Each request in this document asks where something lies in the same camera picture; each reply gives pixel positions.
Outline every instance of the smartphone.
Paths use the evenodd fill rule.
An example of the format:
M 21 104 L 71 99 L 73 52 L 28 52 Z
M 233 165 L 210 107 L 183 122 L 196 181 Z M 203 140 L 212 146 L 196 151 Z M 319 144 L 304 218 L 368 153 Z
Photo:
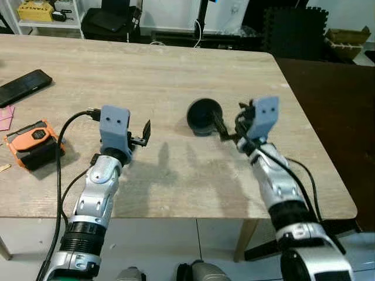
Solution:
M 51 84 L 52 78 L 42 70 L 34 70 L 0 87 L 0 108 L 19 101 Z

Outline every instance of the wall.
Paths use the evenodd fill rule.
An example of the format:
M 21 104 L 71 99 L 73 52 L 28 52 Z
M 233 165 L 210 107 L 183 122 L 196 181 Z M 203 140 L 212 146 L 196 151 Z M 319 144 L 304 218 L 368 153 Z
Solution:
M 241 26 L 249 0 L 209 2 L 206 31 L 236 30 Z M 83 0 L 84 7 L 100 7 L 100 0 Z M 141 27 L 150 29 L 192 29 L 200 0 L 144 0 Z
M 308 6 L 318 6 L 329 12 L 327 28 L 370 29 L 370 42 L 375 42 L 375 0 L 309 0 Z

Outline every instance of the white shelf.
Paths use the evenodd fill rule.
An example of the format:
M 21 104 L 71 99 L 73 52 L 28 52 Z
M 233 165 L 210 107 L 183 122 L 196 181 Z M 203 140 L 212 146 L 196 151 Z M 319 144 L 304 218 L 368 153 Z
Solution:
M 70 29 L 81 29 L 78 21 L 67 19 L 65 22 L 37 22 L 34 20 L 21 19 L 18 22 L 19 26 L 29 28 L 70 28 Z

